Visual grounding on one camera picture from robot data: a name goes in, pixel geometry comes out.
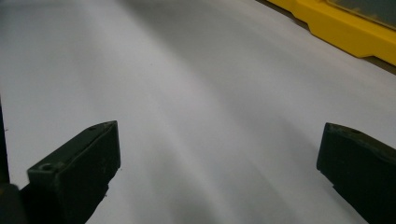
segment yellow plastic case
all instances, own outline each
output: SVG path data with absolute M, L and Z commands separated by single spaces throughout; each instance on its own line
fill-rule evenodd
M 268 0 L 308 24 L 311 33 L 358 57 L 396 65 L 396 31 L 353 15 L 325 0 Z

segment yellow object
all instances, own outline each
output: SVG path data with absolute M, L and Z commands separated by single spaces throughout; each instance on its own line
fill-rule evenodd
M 358 57 L 396 65 L 396 32 L 355 16 L 325 0 L 268 0 L 308 24 L 311 33 Z

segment yellow container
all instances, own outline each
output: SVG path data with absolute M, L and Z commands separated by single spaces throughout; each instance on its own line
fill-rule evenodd
M 268 0 L 308 24 L 310 32 L 364 58 L 375 56 L 396 65 L 396 31 L 331 6 L 325 0 Z

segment yellow tray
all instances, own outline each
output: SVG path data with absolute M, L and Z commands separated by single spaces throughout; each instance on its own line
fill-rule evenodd
M 396 32 L 329 5 L 325 0 L 268 0 L 308 24 L 310 32 L 358 57 L 396 65 Z

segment white table surface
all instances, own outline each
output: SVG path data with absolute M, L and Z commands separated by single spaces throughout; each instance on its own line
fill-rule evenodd
M 0 93 L 20 187 L 119 122 L 92 224 L 365 223 L 316 169 L 324 124 L 396 147 L 396 76 L 254 0 L 3 1 Z

